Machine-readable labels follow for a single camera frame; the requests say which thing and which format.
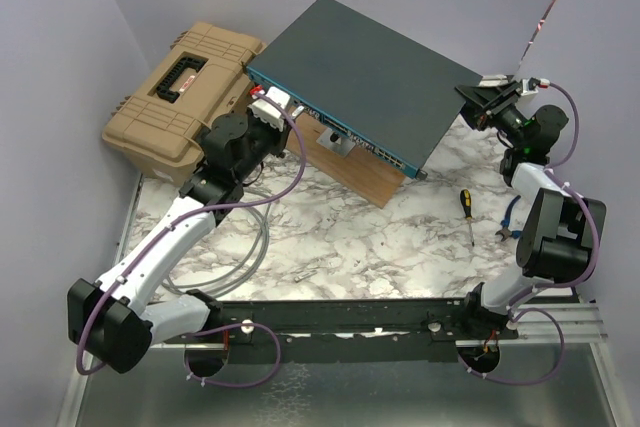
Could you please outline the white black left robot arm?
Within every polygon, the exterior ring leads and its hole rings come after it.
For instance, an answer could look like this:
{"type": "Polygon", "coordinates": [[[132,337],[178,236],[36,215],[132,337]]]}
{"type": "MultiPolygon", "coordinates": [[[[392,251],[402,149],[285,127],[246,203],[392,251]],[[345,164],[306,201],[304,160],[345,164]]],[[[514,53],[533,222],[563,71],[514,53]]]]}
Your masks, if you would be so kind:
{"type": "Polygon", "coordinates": [[[301,136],[295,120],[281,113],[275,124],[253,113],[224,114],[206,128],[205,147],[218,142],[222,158],[207,153],[204,164],[187,179],[179,195],[149,234],[97,280],[77,280],[67,293],[67,326],[76,347],[75,367],[89,376],[104,367],[126,373],[153,345],[181,335],[206,342],[225,331],[216,300],[191,289],[171,301],[153,296],[186,253],[235,209],[247,210],[259,232],[246,255],[258,266],[269,242],[268,213],[260,206],[287,195],[299,183],[294,178],[281,192],[243,201],[245,180],[267,156],[280,156],[288,138],[301,136]]]}

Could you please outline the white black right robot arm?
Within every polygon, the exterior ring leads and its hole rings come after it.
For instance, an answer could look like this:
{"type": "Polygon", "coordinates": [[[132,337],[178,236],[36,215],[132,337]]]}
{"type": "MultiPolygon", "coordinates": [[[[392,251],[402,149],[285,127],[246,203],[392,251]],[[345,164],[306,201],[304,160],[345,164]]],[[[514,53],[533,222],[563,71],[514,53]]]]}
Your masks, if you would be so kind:
{"type": "Polygon", "coordinates": [[[514,266],[477,285],[455,317],[472,338],[505,329],[520,305],[547,289],[585,282],[597,264],[606,206],[561,182],[549,159],[562,130],[568,123],[577,124],[578,116],[568,116],[555,105],[543,105],[531,117],[517,108],[525,95],[551,85],[546,79],[496,76],[456,88],[464,100],[465,122],[477,131],[492,128],[506,138],[500,173],[531,204],[517,239],[514,266]]]}

